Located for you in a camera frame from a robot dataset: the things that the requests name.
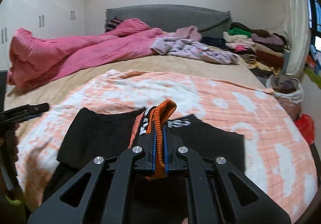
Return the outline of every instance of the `curtain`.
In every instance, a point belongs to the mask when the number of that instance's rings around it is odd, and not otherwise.
[[[285,32],[291,49],[286,74],[299,77],[311,43],[308,0],[290,0]]]

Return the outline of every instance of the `white wardrobe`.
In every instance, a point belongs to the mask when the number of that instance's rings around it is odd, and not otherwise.
[[[0,70],[7,70],[9,46],[19,28],[34,37],[84,35],[84,0],[3,0],[0,4]]]

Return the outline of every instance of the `patterned blanket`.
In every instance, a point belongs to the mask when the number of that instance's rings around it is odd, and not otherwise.
[[[204,122],[245,136],[245,174],[294,222],[317,191],[314,161],[291,118],[270,94],[229,81],[175,73],[110,70],[52,106],[19,144],[16,163],[27,204],[34,209],[58,162],[57,153],[82,107],[116,114],[171,99],[171,119],[195,114]]]

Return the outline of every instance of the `white bag of clothes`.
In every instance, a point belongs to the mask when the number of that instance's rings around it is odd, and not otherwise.
[[[304,91],[300,81],[284,75],[280,77],[271,75],[266,81],[266,87],[274,89],[274,97],[292,120],[295,121],[301,112],[301,102],[304,98]]]

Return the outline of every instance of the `plastic bag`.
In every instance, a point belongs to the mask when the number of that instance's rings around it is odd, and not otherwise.
[[[272,88],[272,80],[274,78],[277,78],[274,75],[271,75],[269,79],[266,81],[266,87]],[[279,104],[285,109],[285,111],[288,113],[288,115],[291,117],[293,121],[295,121],[298,118],[298,115],[301,111],[301,102],[304,98],[304,91],[302,84],[299,80],[297,80],[298,83],[298,90],[291,92],[291,93],[281,93],[281,92],[275,92],[274,97],[277,99]]]
[[[312,118],[309,115],[302,114],[301,118],[294,123],[307,143],[312,145],[314,142],[314,121]]]

